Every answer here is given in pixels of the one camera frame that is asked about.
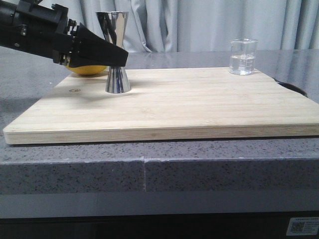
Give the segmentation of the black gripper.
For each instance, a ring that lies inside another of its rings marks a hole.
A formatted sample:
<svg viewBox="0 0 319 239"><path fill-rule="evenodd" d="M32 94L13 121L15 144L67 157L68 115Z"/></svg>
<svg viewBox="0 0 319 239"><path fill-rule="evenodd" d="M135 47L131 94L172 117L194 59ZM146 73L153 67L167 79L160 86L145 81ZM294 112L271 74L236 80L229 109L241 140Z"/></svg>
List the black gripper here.
<svg viewBox="0 0 319 239"><path fill-rule="evenodd" d="M83 24L69 22L68 8L53 4L41 6L38 0L20 0L14 12L16 50L51 58L60 63L65 56L65 65L71 68L104 65L126 65L128 52L98 37Z"/></svg>

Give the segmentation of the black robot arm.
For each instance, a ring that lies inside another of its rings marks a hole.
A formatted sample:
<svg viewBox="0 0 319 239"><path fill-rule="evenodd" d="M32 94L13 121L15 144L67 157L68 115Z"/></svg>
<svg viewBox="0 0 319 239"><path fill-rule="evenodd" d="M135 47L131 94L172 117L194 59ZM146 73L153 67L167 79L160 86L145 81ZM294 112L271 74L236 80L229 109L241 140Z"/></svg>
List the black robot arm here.
<svg viewBox="0 0 319 239"><path fill-rule="evenodd" d="M50 58L71 68L87 65L124 67L128 52L105 41L68 17L68 8L46 8L38 0L0 2L0 44Z"/></svg>

